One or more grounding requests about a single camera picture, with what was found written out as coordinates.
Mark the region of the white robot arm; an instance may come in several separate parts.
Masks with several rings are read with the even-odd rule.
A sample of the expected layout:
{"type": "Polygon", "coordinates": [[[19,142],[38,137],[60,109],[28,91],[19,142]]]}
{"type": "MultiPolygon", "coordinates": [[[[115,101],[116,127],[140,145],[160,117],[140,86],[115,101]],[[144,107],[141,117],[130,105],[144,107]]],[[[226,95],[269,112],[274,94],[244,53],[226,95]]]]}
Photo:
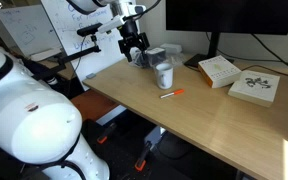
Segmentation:
{"type": "Polygon", "coordinates": [[[63,94],[0,51],[0,148],[51,180],[109,180],[107,163],[81,134],[82,116],[63,94]]]}

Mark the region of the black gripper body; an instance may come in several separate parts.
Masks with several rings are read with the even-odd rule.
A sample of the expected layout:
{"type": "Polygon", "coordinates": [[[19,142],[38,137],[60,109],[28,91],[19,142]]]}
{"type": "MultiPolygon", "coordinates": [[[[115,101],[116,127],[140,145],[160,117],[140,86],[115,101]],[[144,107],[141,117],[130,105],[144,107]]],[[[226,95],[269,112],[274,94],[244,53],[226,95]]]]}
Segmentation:
{"type": "Polygon", "coordinates": [[[118,41],[120,51],[123,54],[129,54],[134,47],[141,51],[145,51],[149,46],[149,41],[145,33],[139,33],[136,22],[128,20],[124,25],[118,28],[122,37],[118,41]]]}

